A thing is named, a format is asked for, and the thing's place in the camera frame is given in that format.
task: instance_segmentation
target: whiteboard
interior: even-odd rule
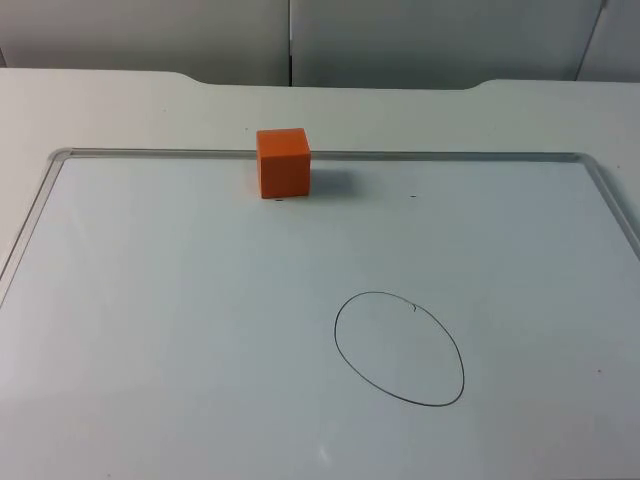
[[[317,154],[281,201],[242,154],[60,162],[0,477],[639,477],[640,264],[567,158]],[[460,398],[397,398],[452,401],[453,342]]]

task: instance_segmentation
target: small black mark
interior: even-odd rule
[[[393,392],[391,392],[389,390],[386,390],[386,389],[382,388],[380,385],[378,385],[378,384],[374,383],[373,381],[369,380],[362,373],[360,373],[360,371],[349,360],[347,360],[347,357],[343,353],[342,349],[340,348],[340,344],[338,342],[338,322],[340,321],[340,314],[342,313],[344,308],[349,303],[351,303],[353,300],[355,300],[356,298],[361,297],[363,295],[371,295],[371,294],[374,294],[374,295],[388,295],[390,297],[394,297],[394,298],[397,298],[399,300],[402,300],[403,302],[406,302],[409,305],[411,305],[413,307],[413,311],[414,312],[416,311],[416,309],[419,308],[424,313],[426,313],[431,318],[431,320],[433,320],[442,329],[442,331],[447,335],[447,337],[449,337],[449,340],[451,340],[451,343],[453,344],[453,347],[456,349],[456,354],[458,355],[458,361],[460,363],[460,373],[462,374],[462,382],[460,384],[460,390],[458,391],[457,395],[452,400],[449,400],[448,402],[445,402],[445,403],[424,403],[424,402],[418,402],[416,400],[411,400],[410,398],[401,397],[400,395],[396,395],[395,393],[393,393]],[[460,353],[460,349],[458,348],[458,344],[453,339],[453,336],[449,333],[449,330],[447,330],[445,328],[445,326],[442,323],[440,323],[440,320],[438,320],[431,312],[429,312],[429,310],[427,310],[424,307],[421,307],[420,305],[416,305],[413,302],[410,302],[409,300],[407,300],[406,298],[401,297],[400,295],[396,295],[395,293],[383,292],[383,291],[368,291],[368,292],[357,293],[356,295],[351,297],[349,300],[344,302],[342,304],[342,306],[340,307],[340,310],[338,310],[338,314],[336,315],[336,320],[335,320],[335,322],[333,324],[333,341],[334,341],[334,343],[336,345],[336,348],[338,349],[338,353],[340,354],[342,359],[365,382],[367,382],[368,384],[370,384],[373,387],[377,388],[381,392],[384,392],[387,395],[390,395],[390,396],[392,396],[394,398],[397,398],[398,400],[402,400],[403,402],[407,402],[407,403],[412,403],[414,405],[420,405],[420,406],[423,406],[423,407],[448,407],[449,405],[453,405],[454,403],[456,403],[458,400],[460,400],[460,397],[462,397],[462,392],[464,392],[464,386],[465,386],[465,375],[464,375],[464,363],[462,361],[462,354]]]

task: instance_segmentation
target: orange block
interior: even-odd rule
[[[303,128],[259,130],[256,150],[262,198],[309,195],[311,151]]]

